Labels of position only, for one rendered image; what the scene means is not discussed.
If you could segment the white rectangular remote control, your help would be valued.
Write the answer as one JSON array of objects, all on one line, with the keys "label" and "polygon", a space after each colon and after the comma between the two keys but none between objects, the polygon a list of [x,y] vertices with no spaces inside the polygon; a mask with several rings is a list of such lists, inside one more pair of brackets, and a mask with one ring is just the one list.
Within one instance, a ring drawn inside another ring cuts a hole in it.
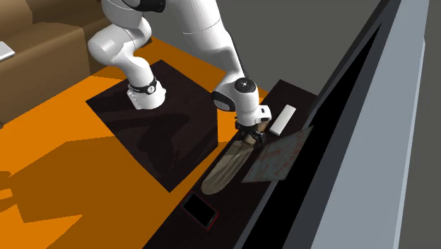
[{"label": "white rectangular remote control", "polygon": [[280,136],[295,111],[296,108],[291,105],[286,105],[270,127],[269,131],[276,136]]}]

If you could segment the grey book with red print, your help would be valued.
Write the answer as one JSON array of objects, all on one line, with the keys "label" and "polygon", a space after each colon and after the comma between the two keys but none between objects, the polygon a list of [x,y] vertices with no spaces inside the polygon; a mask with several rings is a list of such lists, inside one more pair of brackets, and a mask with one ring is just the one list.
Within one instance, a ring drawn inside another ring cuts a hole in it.
[{"label": "grey book with red print", "polygon": [[267,144],[242,179],[242,183],[285,180],[313,126]]}]

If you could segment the large black television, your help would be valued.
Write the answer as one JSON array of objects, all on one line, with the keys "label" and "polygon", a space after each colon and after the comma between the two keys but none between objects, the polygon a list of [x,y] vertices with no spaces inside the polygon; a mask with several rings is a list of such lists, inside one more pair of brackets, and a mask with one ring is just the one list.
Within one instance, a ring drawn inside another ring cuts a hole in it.
[{"label": "large black television", "polygon": [[233,249],[398,249],[430,0],[381,0]]}]

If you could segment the dark low cabinet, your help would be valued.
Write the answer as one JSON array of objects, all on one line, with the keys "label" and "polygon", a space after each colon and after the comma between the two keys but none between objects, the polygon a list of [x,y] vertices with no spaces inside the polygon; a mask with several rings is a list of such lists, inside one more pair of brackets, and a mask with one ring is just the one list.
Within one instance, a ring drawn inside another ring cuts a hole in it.
[{"label": "dark low cabinet", "polygon": [[[281,139],[301,130],[308,111],[316,95],[297,86],[280,80],[261,102],[268,105],[273,117],[278,117],[286,105],[296,108],[281,135],[276,136],[265,130],[266,143]],[[242,179],[255,162],[263,145],[256,146],[250,157],[237,172],[235,177],[220,192],[205,195],[201,191],[202,181],[211,172],[232,143],[219,153],[206,172],[187,193],[202,198],[213,207],[218,216],[210,229],[206,230],[178,204],[160,228],[152,235],[143,249],[233,249],[243,230],[251,219],[269,183],[243,183]]]}]

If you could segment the dark robot stand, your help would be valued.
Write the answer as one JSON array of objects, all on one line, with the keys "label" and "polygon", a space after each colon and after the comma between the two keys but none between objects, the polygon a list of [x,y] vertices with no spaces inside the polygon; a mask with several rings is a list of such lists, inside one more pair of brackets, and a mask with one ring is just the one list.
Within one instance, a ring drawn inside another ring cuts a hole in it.
[{"label": "dark robot stand", "polygon": [[211,94],[167,62],[152,65],[166,90],[164,103],[137,110],[123,80],[87,104],[125,149],[168,192],[218,145],[217,109]]}]

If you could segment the black phone with red edge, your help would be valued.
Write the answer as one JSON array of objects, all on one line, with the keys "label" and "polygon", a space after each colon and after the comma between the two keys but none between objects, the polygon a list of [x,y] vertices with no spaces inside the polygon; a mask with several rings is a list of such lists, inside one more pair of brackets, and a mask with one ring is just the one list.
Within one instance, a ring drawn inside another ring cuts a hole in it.
[{"label": "black phone with red edge", "polygon": [[219,215],[218,211],[193,191],[182,200],[180,207],[205,231],[210,230]]}]

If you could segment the orange rug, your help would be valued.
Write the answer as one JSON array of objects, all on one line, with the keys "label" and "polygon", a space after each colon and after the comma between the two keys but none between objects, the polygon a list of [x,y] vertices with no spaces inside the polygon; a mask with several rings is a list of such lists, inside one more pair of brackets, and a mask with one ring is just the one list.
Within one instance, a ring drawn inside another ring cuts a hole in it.
[{"label": "orange rug", "polygon": [[87,105],[123,78],[106,67],[0,129],[0,249],[143,249],[214,161],[165,190]]}]

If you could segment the brown sofa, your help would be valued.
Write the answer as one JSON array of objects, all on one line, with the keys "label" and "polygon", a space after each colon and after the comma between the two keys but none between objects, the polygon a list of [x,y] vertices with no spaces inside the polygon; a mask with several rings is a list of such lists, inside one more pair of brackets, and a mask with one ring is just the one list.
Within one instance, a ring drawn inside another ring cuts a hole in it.
[{"label": "brown sofa", "polygon": [[98,72],[87,42],[110,22],[102,0],[0,0],[2,125]]}]

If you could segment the flat grey tablet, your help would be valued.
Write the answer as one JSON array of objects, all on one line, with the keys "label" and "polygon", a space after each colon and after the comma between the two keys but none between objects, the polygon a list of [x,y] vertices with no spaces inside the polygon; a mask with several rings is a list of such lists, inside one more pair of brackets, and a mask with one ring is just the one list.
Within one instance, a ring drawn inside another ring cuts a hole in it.
[{"label": "flat grey tablet", "polygon": [[13,57],[15,54],[15,51],[11,49],[5,42],[0,41],[0,62]]}]

